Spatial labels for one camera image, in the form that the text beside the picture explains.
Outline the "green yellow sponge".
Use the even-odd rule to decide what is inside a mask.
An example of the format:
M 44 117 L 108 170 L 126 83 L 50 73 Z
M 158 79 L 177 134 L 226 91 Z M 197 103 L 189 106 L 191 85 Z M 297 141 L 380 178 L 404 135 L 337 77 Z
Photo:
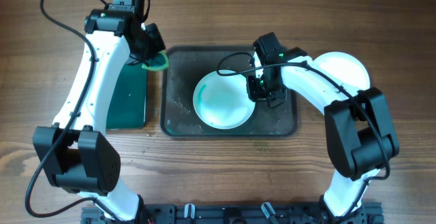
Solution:
M 155 57 L 143 63 L 141 68 L 147 71 L 163 71 L 169 68 L 169 58 L 164 50 L 159 51 Z

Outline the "white plate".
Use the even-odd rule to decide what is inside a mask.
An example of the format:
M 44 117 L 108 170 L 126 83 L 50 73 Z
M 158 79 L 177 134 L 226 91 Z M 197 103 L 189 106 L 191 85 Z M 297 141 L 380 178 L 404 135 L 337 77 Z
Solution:
M 246 77 L 228 69 L 206 74 L 197 83 L 192 102 L 200 120 L 215 129 L 239 127 L 255 110 L 255 102 L 247 94 Z
M 367 90 L 371 86 L 365 66 L 355 57 L 344 52 L 327 52 L 318 56 L 314 63 L 340 81 Z

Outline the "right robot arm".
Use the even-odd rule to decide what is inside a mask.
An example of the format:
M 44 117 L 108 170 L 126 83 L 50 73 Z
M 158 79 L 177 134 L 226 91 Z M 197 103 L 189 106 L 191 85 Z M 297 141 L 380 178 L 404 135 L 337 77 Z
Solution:
M 371 86 L 366 67 L 350 54 L 312 58 L 298 47 L 282 46 L 274 33 L 259 37 L 253 48 L 250 100 L 270 102 L 293 90 L 323 114 L 334 174 L 321 205 L 331 221 L 350 219 L 361 209 L 369 184 L 390 176 L 390 160 L 399 153 L 385 95 Z

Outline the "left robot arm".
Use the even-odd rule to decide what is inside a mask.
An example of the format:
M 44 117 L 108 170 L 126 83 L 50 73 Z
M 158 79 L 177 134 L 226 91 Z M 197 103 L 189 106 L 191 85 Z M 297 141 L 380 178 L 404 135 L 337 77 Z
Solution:
M 151 0 L 112 0 L 85 18 L 79 35 L 84 52 L 69 95 L 51 126 L 33 134 L 36 173 L 79 202 L 93 202 L 108 223 L 144 222 L 143 199 L 121 180 L 121 158 L 106 139 L 106 121 L 124 66 L 169 66 L 157 25 L 146 23 L 150 7 Z

